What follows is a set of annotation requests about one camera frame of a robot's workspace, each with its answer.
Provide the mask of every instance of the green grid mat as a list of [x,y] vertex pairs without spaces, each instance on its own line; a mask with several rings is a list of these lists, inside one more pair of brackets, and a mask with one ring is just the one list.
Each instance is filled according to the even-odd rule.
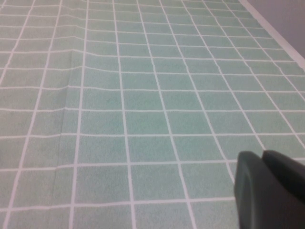
[[237,229],[238,152],[305,159],[305,73],[238,0],[0,5],[3,228]]

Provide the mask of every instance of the grid square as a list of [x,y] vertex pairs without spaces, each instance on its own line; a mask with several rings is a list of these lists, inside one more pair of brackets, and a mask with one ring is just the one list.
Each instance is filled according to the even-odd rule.
[[22,39],[32,38],[52,38],[54,28],[35,28],[25,27],[22,33]]
[[19,178],[14,207],[70,203],[72,177],[72,168],[23,171]]
[[235,17],[229,10],[211,10],[211,12],[215,17]]
[[69,226],[69,208],[13,211],[8,228],[64,229]]
[[205,43],[210,47],[233,47],[230,40],[226,37],[208,37],[203,36]]
[[0,139],[0,168],[18,168],[24,138]]
[[218,25],[214,17],[196,15],[192,18],[196,25]]
[[87,44],[89,41],[115,42],[115,32],[87,31]]
[[182,171],[190,198],[230,197],[233,193],[225,164],[182,165]]
[[151,4],[151,3],[152,3],[152,1],[149,0],[148,5],[152,5],[152,6],[140,6],[140,11],[142,13],[158,13],[158,14],[163,14],[163,10],[162,10],[162,8],[160,6],[153,6],[155,4]]
[[199,95],[206,110],[239,109],[230,92],[201,92]]
[[191,15],[212,16],[207,9],[188,9]]
[[221,26],[242,27],[242,24],[239,22],[237,18],[218,17],[217,21]]
[[206,8],[203,2],[199,1],[185,1],[184,4],[187,8]]
[[235,93],[244,110],[275,110],[275,106],[265,93]]
[[216,59],[241,59],[233,48],[210,48],[210,51]]
[[117,31],[120,32],[144,32],[141,23],[117,21]]
[[1,40],[0,51],[11,51],[14,48],[15,43],[16,43],[15,40]]
[[305,75],[305,72],[295,62],[278,62],[276,63],[286,75]]
[[115,16],[118,21],[141,22],[140,14],[135,12],[116,12]]
[[287,78],[291,81],[291,83],[296,87],[297,90],[305,91],[305,77],[288,76]]
[[80,52],[58,52],[51,53],[49,68],[69,69],[82,66],[82,53]]
[[129,134],[168,134],[163,112],[126,112]]
[[165,13],[176,14],[176,15],[187,15],[187,11],[184,8],[164,7]]
[[222,31],[220,26],[197,26],[201,35],[213,35],[213,36],[224,36],[224,32]]
[[180,47],[180,50],[185,58],[212,58],[204,47]]
[[79,163],[126,162],[123,137],[81,136],[79,147]]
[[116,55],[116,44],[101,43],[101,42],[87,42],[86,52],[98,55]]
[[[117,22],[118,31],[121,31],[119,28],[122,27],[123,22]],[[113,21],[88,21],[89,30],[106,30],[106,31],[115,31]]]
[[3,78],[2,87],[14,87],[14,86],[37,86],[39,87],[41,83],[41,78],[43,75],[43,70],[17,70],[8,69]]
[[149,44],[167,44],[175,45],[175,40],[172,35],[169,34],[148,34]]
[[126,166],[77,169],[76,203],[111,203],[129,200]]
[[122,108],[121,93],[118,91],[83,90],[82,108],[99,110],[119,110]]
[[119,43],[146,44],[144,34],[118,32]]
[[305,156],[304,148],[295,136],[261,136],[260,139],[266,149],[281,152],[289,157]]
[[147,33],[171,33],[171,29],[167,24],[144,24]]
[[131,229],[132,217],[129,206],[111,206],[103,208],[75,208],[74,224],[76,229],[98,228]]
[[209,134],[210,128],[203,112],[169,112],[173,134]]
[[262,91],[263,89],[251,75],[226,75],[227,82],[232,90],[241,91]]
[[120,44],[120,56],[149,56],[146,45]]
[[103,89],[119,89],[120,76],[119,73],[102,72],[95,69],[85,68],[84,86]]
[[37,96],[37,89],[2,89],[0,90],[0,108],[34,109]]
[[285,50],[267,49],[265,51],[274,61],[292,61],[291,57],[286,53]]
[[30,138],[24,158],[24,167],[56,167],[59,156],[59,138]]
[[132,186],[135,200],[184,197],[177,165],[132,166]]
[[21,40],[18,43],[16,51],[47,51],[49,49],[51,40]]
[[162,110],[158,92],[126,91],[124,102],[127,110]]
[[270,58],[260,49],[238,49],[246,60],[269,60]]
[[262,28],[256,19],[241,18],[240,21],[244,27]]
[[213,137],[175,137],[174,140],[181,161],[222,159]]
[[228,90],[221,75],[192,75],[197,90]]
[[38,112],[32,134],[55,135],[61,133],[63,111]]
[[208,116],[217,134],[243,134],[252,132],[241,112],[209,112]]
[[280,110],[305,110],[305,101],[298,93],[270,93]]
[[162,92],[165,108],[168,110],[200,110],[198,98],[194,92]]
[[224,32],[228,36],[236,36],[236,37],[246,37],[250,36],[250,34],[244,28],[239,27],[223,27]]
[[10,68],[44,68],[47,61],[46,53],[18,53],[14,54]]
[[283,76],[259,75],[257,78],[267,91],[294,91],[294,88]]
[[230,40],[237,48],[259,48],[252,37],[230,37]]
[[132,162],[176,160],[169,137],[129,137],[128,143]]
[[53,110],[64,108],[66,105],[67,89],[61,90],[42,90],[39,110]]
[[250,70],[243,61],[217,61],[223,74],[250,74]]
[[206,6],[210,9],[227,10],[228,8],[222,2],[206,2]]
[[0,111],[0,116],[0,136],[27,134],[32,112]]
[[305,133],[305,117],[302,112],[283,113],[292,128],[299,133]]
[[198,32],[193,25],[171,25],[174,34],[197,35]]
[[168,21],[170,23],[176,23],[176,24],[185,24],[185,25],[192,25],[192,19],[189,15],[168,15],[167,16]]
[[266,49],[281,49],[282,47],[274,39],[256,38],[256,41]]
[[153,57],[180,57],[177,47],[173,46],[150,46]]
[[122,84],[124,89],[157,89],[154,74],[123,73]]
[[82,112],[81,132],[84,134],[123,134],[121,112]]
[[192,208],[199,228],[239,227],[234,201],[193,203]]
[[257,133],[290,133],[291,130],[278,112],[247,112]]
[[212,60],[186,60],[190,73],[219,73]]
[[217,137],[227,159],[235,160],[241,151],[252,151],[261,156],[263,148],[255,136],[219,136]]
[[271,38],[269,33],[265,29],[248,28],[249,33],[254,37],[268,37]]
[[200,36],[185,36],[185,35],[175,35],[178,45],[195,45],[204,46],[204,43]]
[[158,73],[186,73],[186,67],[181,59],[154,59]]
[[192,90],[193,85],[188,75],[159,74],[158,81],[162,90]]
[[254,74],[281,74],[277,66],[272,62],[247,62]]
[[61,132],[62,133],[76,133],[78,125],[78,111],[75,110],[65,110]]
[[136,205],[135,214],[137,229],[192,229],[185,203]]
[[143,22],[167,23],[165,15],[142,13]]
[[150,58],[121,58],[121,67],[124,72],[152,73],[152,61]]
[[0,208],[7,208],[10,202],[10,195],[13,190],[16,172],[1,172],[0,173]]

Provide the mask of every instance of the black plastic object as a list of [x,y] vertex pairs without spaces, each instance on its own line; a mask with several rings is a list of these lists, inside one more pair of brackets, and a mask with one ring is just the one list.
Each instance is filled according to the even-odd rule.
[[305,229],[305,167],[275,151],[238,156],[240,229]]

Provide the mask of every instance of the white grid line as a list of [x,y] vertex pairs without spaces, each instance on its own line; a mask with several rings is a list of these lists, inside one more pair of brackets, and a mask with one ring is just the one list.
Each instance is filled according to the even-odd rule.
[[[185,10],[189,13],[189,11],[188,11],[188,9],[186,8],[184,2],[183,2],[183,1],[181,1],[181,2],[182,2],[182,4],[184,5]],[[195,23],[194,23],[194,21],[193,21],[193,18],[192,18],[192,16],[191,16],[190,13],[189,13],[189,15],[190,15],[190,17],[191,17],[191,20],[192,20],[192,22],[193,22],[193,24],[194,24],[194,26],[195,26],[195,28],[196,28],[198,34],[200,34],[200,32],[199,32],[197,26],[195,25]],[[205,46],[207,47],[208,52],[209,52],[210,55],[212,56],[213,61],[214,61],[214,63],[216,64],[216,66],[217,66],[217,68],[218,68],[218,71],[220,72],[220,74],[221,74],[221,76],[222,76],[222,78],[223,78],[223,80],[224,80],[226,86],[229,88],[229,90],[230,90],[230,92],[231,92],[231,94],[232,94],[234,100],[236,101],[236,103],[237,103],[237,105],[238,105],[240,111],[243,113],[243,115],[244,115],[244,117],[245,117],[245,119],[246,119],[246,121],[247,121],[249,127],[251,128],[252,132],[254,133],[254,136],[256,137],[258,143],[259,143],[259,144],[261,145],[261,147],[265,150],[265,146],[264,146],[263,143],[261,142],[261,140],[260,140],[260,138],[258,137],[258,135],[257,135],[257,133],[256,133],[256,131],[255,131],[255,129],[253,128],[253,126],[252,126],[250,120],[248,119],[247,114],[246,114],[245,111],[243,110],[243,108],[242,108],[241,104],[239,103],[239,101],[238,101],[236,95],[235,95],[234,92],[232,91],[232,89],[231,89],[231,87],[230,87],[230,85],[229,85],[227,79],[225,78],[225,76],[224,76],[224,74],[223,74],[223,72],[222,72],[220,66],[218,65],[216,59],[214,58],[214,55],[213,55],[212,52],[210,51],[210,48],[206,45],[206,42],[205,42],[205,40],[202,38],[202,36],[201,36],[201,39],[202,39],[203,43],[205,44]],[[206,118],[207,118],[207,120],[208,120],[208,123],[209,123],[209,126],[210,126],[210,129],[211,129],[212,133],[214,133],[212,124],[210,123],[210,120],[209,120],[209,117],[208,117],[207,114],[206,114]],[[219,144],[219,142],[218,142],[217,137],[214,137],[214,138],[215,138],[215,141],[216,141],[217,145],[218,145],[219,148],[221,149],[221,146],[220,146],[220,144]],[[227,163],[226,166],[227,166],[228,173],[229,173],[229,175],[230,175],[230,177],[231,177],[231,180],[234,182],[234,176],[233,176],[233,174],[232,174],[232,172],[231,172],[231,170],[230,170],[229,164]]]
[[182,172],[182,168],[181,168],[180,159],[179,159],[179,156],[178,156],[178,153],[177,153],[176,145],[175,145],[175,142],[174,142],[174,139],[173,139],[172,129],[171,129],[169,118],[168,118],[168,115],[167,115],[167,112],[166,112],[165,103],[164,103],[164,100],[163,100],[163,95],[160,91],[161,87],[160,87],[160,84],[159,84],[159,80],[158,80],[158,76],[157,76],[157,72],[156,72],[156,67],[155,67],[154,60],[153,60],[153,55],[152,55],[152,52],[151,52],[151,49],[150,49],[150,46],[149,46],[149,41],[148,41],[148,37],[147,37],[147,34],[146,34],[146,28],[145,28],[145,25],[143,23],[141,9],[140,9],[138,0],[136,0],[136,2],[138,4],[138,10],[139,10],[140,18],[141,18],[141,21],[142,21],[142,27],[143,27],[144,34],[145,34],[145,39],[146,39],[146,43],[147,43],[147,47],[148,47],[148,52],[149,52],[149,55],[151,57],[151,62],[152,62],[152,66],[153,66],[152,68],[153,68],[155,80],[156,80],[156,83],[157,83],[157,87],[158,87],[158,90],[159,90],[159,97],[160,97],[160,100],[161,100],[162,109],[164,110],[164,116],[165,116],[165,120],[166,120],[166,124],[167,124],[167,129],[168,129],[168,132],[169,132],[169,135],[170,135],[174,155],[175,155],[176,161],[178,163],[177,164],[178,172],[179,172],[180,180],[181,180],[181,183],[182,183],[184,197],[186,199],[186,204],[187,204],[187,208],[188,208],[188,211],[189,211],[192,227],[193,227],[193,229],[197,229],[197,225],[196,225],[196,222],[195,222],[195,217],[194,217],[194,214],[193,214],[192,206],[191,206],[191,203],[189,201],[189,194],[188,194],[186,183],[185,183],[185,180],[184,180],[184,177],[183,177],[183,172]]
[[[298,132],[297,135],[305,135],[305,132]],[[32,138],[52,138],[59,136],[76,136],[76,133],[61,133],[53,135],[30,135]],[[216,136],[255,136],[253,133],[222,133],[215,134]],[[294,133],[257,133],[258,136],[291,136]],[[80,136],[89,137],[124,137],[125,135],[111,135],[111,134],[80,134]],[[169,137],[170,134],[128,134],[128,137]],[[206,137],[213,136],[212,134],[172,134],[173,137]],[[16,139],[26,138],[26,135],[7,135],[0,136],[0,139]]]
[[122,81],[122,72],[121,72],[122,71],[121,70],[121,56],[120,56],[119,37],[118,37],[118,32],[117,32],[117,20],[116,20],[114,0],[112,0],[112,8],[113,8],[113,19],[114,19],[114,27],[115,27],[116,50],[117,50],[118,65],[119,65],[122,118],[123,118],[125,151],[126,151],[126,160],[127,160],[127,174],[128,174],[128,187],[129,187],[129,198],[130,198],[130,208],[131,208],[131,218],[132,218],[132,229],[136,229],[137,226],[136,226],[133,186],[132,186],[132,170],[131,170],[131,165],[130,165],[129,144],[128,144],[128,137],[127,137],[125,102],[124,102],[123,81]]
[[[214,198],[196,198],[190,199],[191,203],[203,203],[203,202],[224,202],[224,201],[234,201],[235,197],[214,197]],[[185,199],[159,199],[159,200],[136,200],[135,205],[146,205],[146,204],[173,204],[173,203],[185,203]],[[105,208],[111,206],[122,206],[130,205],[130,201],[124,202],[113,202],[113,203],[100,203],[100,204],[89,204],[89,203],[76,203],[76,208]],[[53,205],[53,206],[30,206],[30,207],[16,207],[12,211],[28,211],[28,210],[49,210],[58,208],[69,208],[69,204]],[[0,212],[6,212],[7,208],[0,208]]]
[[[32,9],[33,9],[33,7],[31,7],[31,9],[29,10],[28,15],[30,15]],[[54,27],[52,38],[55,37],[55,32],[56,32],[55,28],[56,27]],[[49,51],[51,51],[52,45],[53,45],[53,39],[51,39],[51,43],[50,43],[50,46],[49,46]],[[36,104],[35,104],[35,110],[33,112],[31,122],[30,122],[30,126],[29,126],[29,129],[28,129],[28,133],[26,135],[25,142],[24,142],[24,145],[23,145],[23,149],[22,149],[22,153],[21,153],[21,157],[20,157],[20,162],[19,162],[19,169],[18,169],[17,174],[16,174],[15,179],[14,179],[14,184],[13,184],[13,188],[12,188],[12,192],[11,192],[11,196],[10,196],[8,211],[6,213],[5,220],[3,222],[3,228],[4,229],[6,229],[8,227],[8,224],[9,224],[11,209],[13,208],[15,195],[16,195],[16,191],[17,191],[17,186],[18,186],[18,181],[19,181],[19,178],[20,178],[20,175],[21,175],[21,168],[23,167],[25,153],[26,153],[26,150],[28,148],[30,135],[31,135],[31,132],[32,132],[32,129],[33,129],[33,126],[34,126],[34,122],[35,122],[35,118],[36,118],[36,114],[37,114],[37,110],[38,110],[38,105],[39,105],[41,94],[42,94],[42,87],[43,87],[43,84],[44,84],[44,79],[46,77],[46,72],[47,72],[47,68],[48,68],[48,65],[49,65],[50,55],[51,54],[48,53],[47,60],[46,60],[46,63],[45,63],[45,67],[44,67],[44,70],[43,70],[41,83],[40,83],[40,89],[39,89]]]
[[75,155],[74,155],[74,167],[73,167],[73,182],[72,182],[72,194],[71,194],[71,207],[69,215],[69,229],[73,229],[74,221],[74,205],[75,205],[75,196],[76,196],[76,183],[77,183],[77,167],[78,163],[78,154],[80,148],[80,134],[81,134],[81,113],[82,113],[82,98],[83,98],[83,86],[84,86],[84,77],[85,77],[85,64],[86,64],[86,48],[87,48],[87,28],[88,28],[88,15],[89,15],[89,0],[87,0],[87,10],[86,10],[86,27],[84,35],[84,50],[82,56],[82,68],[81,68],[81,89],[80,89],[80,102],[78,110],[78,121],[77,121],[77,135],[75,143]]

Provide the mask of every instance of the green surface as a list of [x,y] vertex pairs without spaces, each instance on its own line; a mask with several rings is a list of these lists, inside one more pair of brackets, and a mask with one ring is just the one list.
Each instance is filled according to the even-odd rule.
[[0,225],[238,228],[236,159],[305,158],[305,72],[238,0],[0,0]]

